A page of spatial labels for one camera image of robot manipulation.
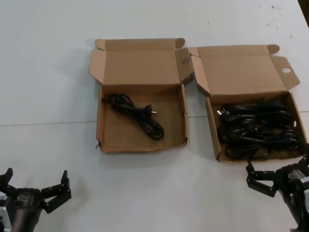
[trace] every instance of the box flap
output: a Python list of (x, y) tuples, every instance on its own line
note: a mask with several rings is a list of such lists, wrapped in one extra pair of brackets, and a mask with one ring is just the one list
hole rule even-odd
[(193, 73), (178, 39), (96, 40), (89, 73), (103, 85), (182, 83)]
[(211, 95), (287, 91), (299, 84), (277, 45), (190, 48), (197, 83)]
[(177, 39), (132, 39), (132, 40), (102, 40), (95, 41), (96, 46), (105, 51), (151, 51), (174, 50), (185, 44), (184, 38)]
[(179, 82), (184, 83), (194, 72), (188, 48), (175, 50)]

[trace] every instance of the white table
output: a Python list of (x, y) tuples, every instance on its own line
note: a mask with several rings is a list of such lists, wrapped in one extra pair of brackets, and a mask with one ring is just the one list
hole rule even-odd
[(184, 37), (187, 46), (278, 44), (301, 80), (292, 92), (309, 133), (309, 29), (297, 1), (0, 1), (0, 173), (12, 167), (16, 187), (58, 184), (65, 169), (71, 181), (72, 199), (43, 212), (36, 232), (295, 228), (279, 194), (247, 187), (245, 164), (214, 160), (205, 98), (194, 82), (186, 87), (185, 148), (115, 156), (94, 149), (94, 40), (168, 37)]

